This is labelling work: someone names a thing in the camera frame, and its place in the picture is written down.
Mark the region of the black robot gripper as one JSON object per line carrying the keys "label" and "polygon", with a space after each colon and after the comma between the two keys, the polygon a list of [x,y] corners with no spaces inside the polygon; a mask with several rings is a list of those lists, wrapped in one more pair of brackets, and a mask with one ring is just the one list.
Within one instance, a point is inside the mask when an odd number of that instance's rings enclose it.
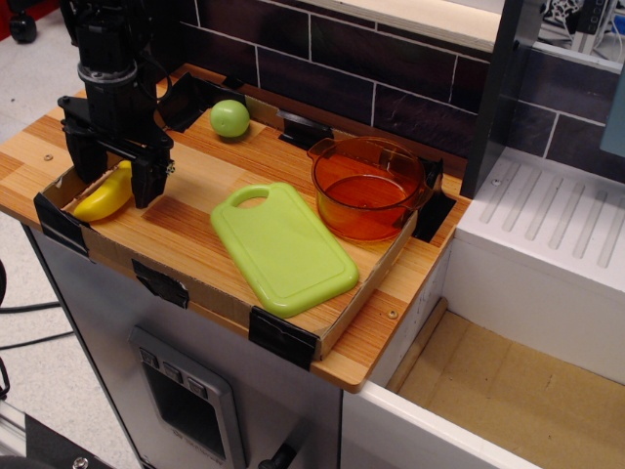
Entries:
{"label": "black robot gripper", "polygon": [[113,153],[131,162],[136,207],[144,209],[164,192],[173,164],[173,140],[156,123],[158,77],[152,73],[84,78],[84,98],[62,96],[62,129],[73,167],[84,183],[97,181]]}

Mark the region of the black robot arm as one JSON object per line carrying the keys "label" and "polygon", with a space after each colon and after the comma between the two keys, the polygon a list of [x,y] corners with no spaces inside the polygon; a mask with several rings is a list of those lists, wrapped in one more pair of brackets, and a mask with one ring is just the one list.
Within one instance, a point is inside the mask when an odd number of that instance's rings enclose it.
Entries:
{"label": "black robot arm", "polygon": [[151,19],[141,1],[63,1],[62,16],[78,48],[86,95],[62,97],[62,129],[80,179],[92,183],[110,155],[131,164],[139,208],[164,192],[173,167],[172,139],[157,124],[159,64],[149,52]]}

